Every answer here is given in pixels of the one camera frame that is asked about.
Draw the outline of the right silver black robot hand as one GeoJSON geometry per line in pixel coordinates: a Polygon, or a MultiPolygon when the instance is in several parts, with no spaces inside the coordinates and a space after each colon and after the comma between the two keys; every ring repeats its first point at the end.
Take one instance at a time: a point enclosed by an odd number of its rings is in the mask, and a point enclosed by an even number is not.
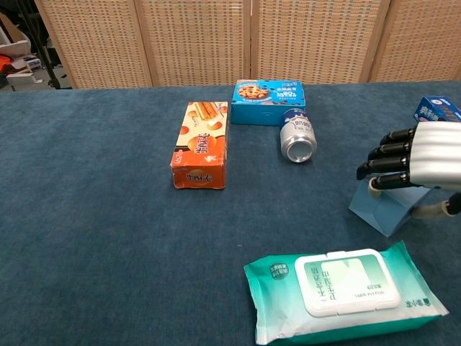
{"type": "Polygon", "coordinates": [[[460,123],[421,122],[387,133],[357,167],[356,179],[366,177],[373,193],[409,187],[452,191],[440,203],[413,208],[411,216],[456,216],[460,213],[460,123]]]}

